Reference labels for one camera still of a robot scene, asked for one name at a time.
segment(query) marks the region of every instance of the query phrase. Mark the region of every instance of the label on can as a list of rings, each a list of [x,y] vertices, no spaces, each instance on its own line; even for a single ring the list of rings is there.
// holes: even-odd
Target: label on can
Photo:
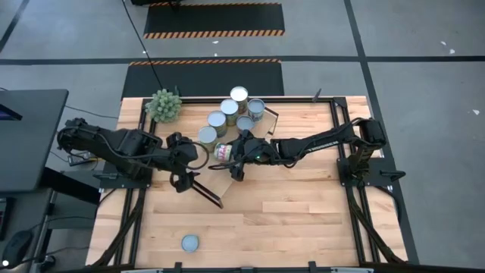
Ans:
[[[199,142],[207,148],[209,152],[213,152],[217,141],[217,131],[210,126],[202,127],[199,130]]]
[[[254,122],[258,122],[263,119],[264,114],[264,102],[260,99],[252,99],[248,104],[248,116],[252,118]]]
[[[207,117],[207,122],[217,131],[217,137],[227,133],[226,115],[221,111],[213,111]]]
[[[240,116],[237,118],[236,126],[237,131],[241,133],[244,130],[251,130],[255,126],[255,122],[248,116]]]
[[[227,126],[236,125],[237,111],[239,106],[233,99],[225,99],[221,102],[221,111],[226,115]]]
[[[238,113],[242,114],[248,110],[248,90],[242,86],[236,86],[230,91],[230,98],[238,105]]]
[[[232,145],[218,143],[214,149],[214,156],[219,161],[228,162],[230,160],[230,151],[232,149]]]

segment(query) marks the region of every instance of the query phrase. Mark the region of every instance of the orange striped tape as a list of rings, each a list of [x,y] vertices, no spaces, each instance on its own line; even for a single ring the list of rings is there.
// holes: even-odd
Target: orange striped tape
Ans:
[[[168,2],[154,3],[150,4],[150,7],[155,6],[168,6]],[[281,3],[210,3],[210,4],[184,4],[180,3],[181,6],[214,6],[214,5],[281,5]]]
[[[209,60],[171,60],[171,61],[152,61],[153,65],[162,64],[229,64],[229,63],[281,63],[278,59],[259,58],[259,59],[209,59]],[[149,61],[132,61],[130,65],[149,65]]]
[[[218,30],[218,31],[188,31],[169,33],[145,33],[145,39],[175,39],[175,38],[208,38],[208,37],[248,37],[248,36],[282,36],[284,30]]]

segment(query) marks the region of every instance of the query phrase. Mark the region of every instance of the gray floor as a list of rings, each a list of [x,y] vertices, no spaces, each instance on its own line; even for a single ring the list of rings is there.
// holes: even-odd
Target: gray floor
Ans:
[[[145,44],[152,57],[357,55],[343,0],[280,2],[286,22],[282,37]],[[19,4],[0,0],[0,36]],[[352,5],[368,56],[485,55],[483,0],[352,0]],[[142,31],[148,9],[128,7]],[[0,61],[141,57],[120,0],[30,0],[0,52]],[[401,183],[420,262],[485,268],[480,160],[485,153],[485,64],[371,63],[370,68],[396,165],[408,174]],[[319,88],[322,96],[367,95],[356,62],[285,61],[282,70],[286,95],[314,95]],[[0,65],[0,86],[66,88],[68,105],[116,116],[126,72],[126,64]],[[116,124],[69,109],[62,122],[76,116],[103,127]],[[70,170],[54,156],[48,166]],[[87,245],[90,233],[63,231],[53,237],[51,248],[72,243],[72,237],[76,246]],[[69,259],[59,266],[79,268],[83,255],[59,254]]]

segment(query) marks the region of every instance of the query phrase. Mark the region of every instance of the black mat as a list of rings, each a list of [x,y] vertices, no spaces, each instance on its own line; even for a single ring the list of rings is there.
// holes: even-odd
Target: black mat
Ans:
[[[283,33],[283,9],[277,3],[185,4],[177,13],[167,3],[159,3],[149,9],[144,37],[281,36]]]
[[[250,96],[284,95],[281,64],[277,59],[218,59],[216,64],[213,61],[172,60],[167,64],[170,61],[154,60],[154,68],[163,86],[173,89],[177,85],[181,96],[228,96],[235,86],[244,86]],[[134,62],[128,67],[123,97],[150,97],[159,89],[147,61]]]

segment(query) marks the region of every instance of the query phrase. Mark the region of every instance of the wooden table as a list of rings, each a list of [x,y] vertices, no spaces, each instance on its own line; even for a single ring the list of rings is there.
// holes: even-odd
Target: wooden table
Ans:
[[[346,101],[351,119],[370,117],[364,96],[349,96]],[[117,128],[135,129],[141,107],[142,98],[124,99]],[[207,114],[217,107],[183,105],[179,121],[159,125],[156,134],[164,139],[180,131],[197,140]],[[333,127],[330,107],[321,103],[268,103],[267,107],[280,115],[274,138],[308,137]],[[194,190],[176,193],[167,180],[169,174],[155,171],[145,198],[136,268],[173,268],[175,262],[184,268],[306,267],[308,261],[318,266],[358,265],[337,158],[333,147],[308,154],[292,169],[247,165],[241,183],[232,183],[229,171],[219,171],[213,186],[230,182],[222,196],[224,209]],[[371,187],[367,194],[374,227],[395,254],[406,259],[393,200]],[[125,190],[117,190],[98,209],[86,264],[97,260],[117,233],[124,197]],[[361,232],[370,261],[367,235],[363,228]],[[180,247],[187,234],[199,236],[195,253]],[[125,262],[131,237],[128,234],[125,240]]]

